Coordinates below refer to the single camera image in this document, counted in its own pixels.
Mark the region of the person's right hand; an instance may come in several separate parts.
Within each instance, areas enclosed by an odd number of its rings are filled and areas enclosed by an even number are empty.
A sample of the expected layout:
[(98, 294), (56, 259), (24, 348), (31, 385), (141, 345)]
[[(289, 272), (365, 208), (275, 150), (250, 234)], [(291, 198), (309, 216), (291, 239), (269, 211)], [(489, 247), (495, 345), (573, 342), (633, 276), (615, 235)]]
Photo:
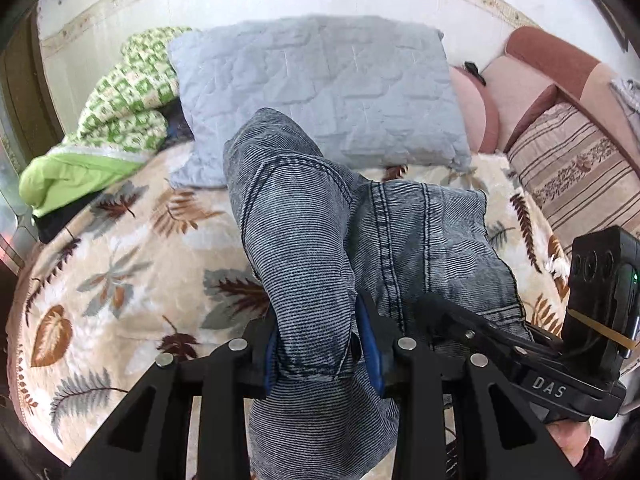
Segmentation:
[(565, 419), (550, 422), (546, 428), (568, 461), (576, 466), (582, 459), (591, 437), (590, 423)]

